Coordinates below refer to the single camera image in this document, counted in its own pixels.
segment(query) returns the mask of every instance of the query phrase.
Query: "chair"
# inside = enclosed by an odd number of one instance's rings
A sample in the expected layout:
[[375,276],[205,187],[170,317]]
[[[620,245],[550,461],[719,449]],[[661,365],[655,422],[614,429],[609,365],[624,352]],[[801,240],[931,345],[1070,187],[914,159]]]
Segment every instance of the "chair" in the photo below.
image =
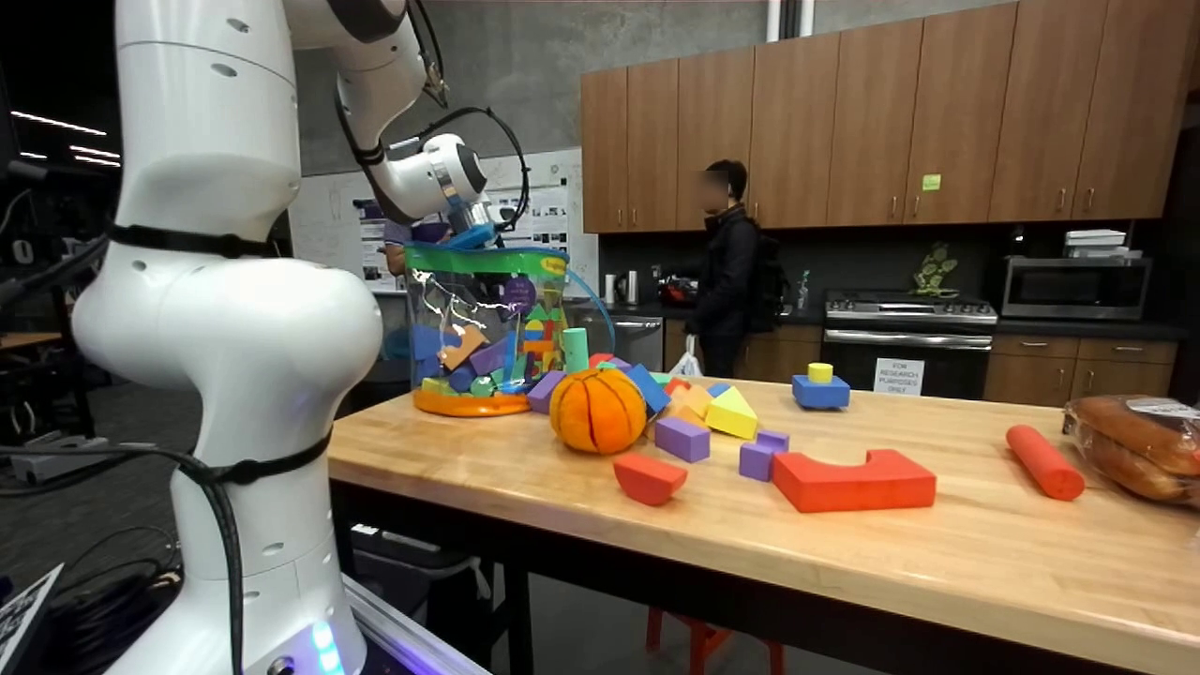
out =
[[[709,657],[729,642],[729,631],[714,626],[714,624],[696,624],[696,619],[679,619],[686,624],[686,671],[691,675],[705,675],[709,671]],[[650,609],[645,616],[645,649],[661,649],[664,645],[664,610]],[[769,649],[769,675],[785,675],[785,645],[781,642],[765,642]]]

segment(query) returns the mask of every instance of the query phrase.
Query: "concrete wall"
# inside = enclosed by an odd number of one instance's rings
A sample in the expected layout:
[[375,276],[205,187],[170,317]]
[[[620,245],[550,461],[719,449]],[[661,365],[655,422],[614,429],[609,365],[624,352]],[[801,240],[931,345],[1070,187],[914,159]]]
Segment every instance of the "concrete wall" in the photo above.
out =
[[948,14],[1018,0],[814,0],[814,35]]
[[[750,49],[765,0],[429,0],[441,40],[449,102],[490,104],[525,149],[579,147],[579,80],[645,61]],[[303,177],[355,167],[335,115],[335,61],[309,54],[299,74]],[[435,119],[420,102],[393,136]],[[505,137],[485,119],[456,125],[489,159]]]

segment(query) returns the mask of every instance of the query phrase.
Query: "wooden cabinet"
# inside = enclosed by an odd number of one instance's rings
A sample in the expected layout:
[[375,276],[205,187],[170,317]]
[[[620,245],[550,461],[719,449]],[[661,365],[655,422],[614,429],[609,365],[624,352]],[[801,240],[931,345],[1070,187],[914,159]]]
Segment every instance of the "wooden cabinet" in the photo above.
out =
[[1160,217],[1186,104],[1196,0],[1111,0],[1076,180],[1080,217]]
[[630,159],[628,159],[628,230],[635,232],[670,232],[679,226],[676,180],[679,180],[679,142],[676,142],[676,96],[679,65],[640,65],[630,66]]
[[583,160],[585,230],[630,230],[630,70],[590,70],[583,80]]
[[679,61],[676,96],[676,230],[705,230],[700,174],[733,159],[750,160],[750,102],[754,102],[754,54],[705,54]]
[[[668,317],[664,367],[676,367],[676,360],[684,357],[684,339],[684,317]],[[769,334],[748,339],[736,374],[761,382],[790,382],[790,374],[805,372],[809,360],[820,360],[820,331],[785,321]]]
[[1166,392],[1174,341],[1080,341],[1071,392]]
[[1001,334],[985,365],[989,400],[1066,405],[1083,392],[1166,392],[1174,341]]
[[989,220],[1163,212],[1196,0],[1019,0]]
[[985,220],[1011,26],[1011,4],[926,17],[904,187],[908,220]]
[[1066,405],[1076,380],[1076,339],[1001,334],[985,360],[989,400]]
[[1095,0],[1019,0],[989,220],[1071,211],[1098,36]]
[[838,36],[754,54],[754,212],[765,230],[828,220]]
[[831,92],[828,226],[904,217],[921,24],[841,35]]

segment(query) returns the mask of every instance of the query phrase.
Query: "black jacket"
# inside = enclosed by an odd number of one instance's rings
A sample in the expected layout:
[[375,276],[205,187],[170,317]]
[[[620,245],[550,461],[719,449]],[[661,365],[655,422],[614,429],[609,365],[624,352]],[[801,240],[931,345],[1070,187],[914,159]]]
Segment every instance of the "black jacket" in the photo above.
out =
[[748,331],[754,301],[756,226],[743,206],[705,217],[709,247],[691,331]]

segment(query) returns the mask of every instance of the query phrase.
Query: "orange ball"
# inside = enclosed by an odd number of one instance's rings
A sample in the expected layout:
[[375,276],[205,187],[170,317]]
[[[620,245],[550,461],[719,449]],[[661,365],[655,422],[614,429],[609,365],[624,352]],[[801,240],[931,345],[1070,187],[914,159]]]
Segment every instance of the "orange ball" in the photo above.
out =
[[620,455],[645,436],[645,400],[624,372],[590,367],[556,387],[550,422],[579,455]]

